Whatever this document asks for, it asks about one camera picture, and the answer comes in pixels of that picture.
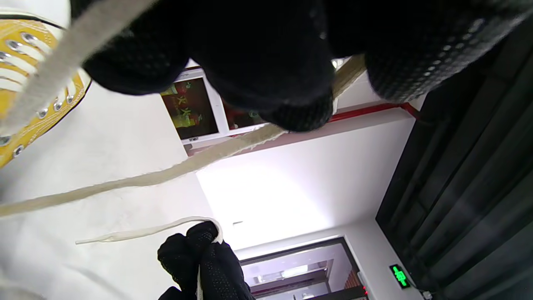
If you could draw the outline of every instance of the white ceiling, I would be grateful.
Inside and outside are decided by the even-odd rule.
[[[197,173],[234,249],[375,217],[414,120],[392,109],[342,122],[368,126],[234,156]]]

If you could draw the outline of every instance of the light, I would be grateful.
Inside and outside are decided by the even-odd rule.
[[[296,267],[296,268],[292,268],[292,269],[288,269],[288,270],[283,271],[281,273],[281,276],[283,278],[293,277],[293,276],[296,276],[296,275],[301,275],[301,274],[307,272],[308,270],[309,270],[309,268],[308,268],[307,265],[299,266],[299,267]]]
[[[402,268],[399,265],[392,265],[389,267],[396,277],[396,281],[400,285],[401,289],[410,288],[411,284],[409,284],[409,281],[407,280],[407,276],[403,272]]]

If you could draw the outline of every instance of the framed picture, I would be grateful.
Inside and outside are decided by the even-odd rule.
[[[257,113],[224,103],[199,67],[186,69],[161,97],[184,145],[239,135],[265,124]]]

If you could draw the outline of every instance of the ceiling light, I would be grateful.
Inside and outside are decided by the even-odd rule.
[[[296,268],[285,270],[281,273],[281,276],[283,278],[288,278],[296,275],[301,275],[309,270],[309,267],[307,265],[299,266]]]

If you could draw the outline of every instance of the red pipe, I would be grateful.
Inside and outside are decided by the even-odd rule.
[[[415,119],[418,120],[418,116],[419,116],[418,111],[416,110],[416,108],[411,106],[411,104],[409,103],[401,103],[401,104],[383,103],[383,104],[359,108],[359,109],[351,110],[349,112],[344,112],[344,113],[333,115],[332,118],[329,120],[329,123],[346,120],[349,118],[362,116],[366,114],[377,113],[377,112],[381,112],[382,110],[398,108],[398,107],[402,108],[403,110],[405,110],[407,113],[409,113],[411,116],[413,116]]]

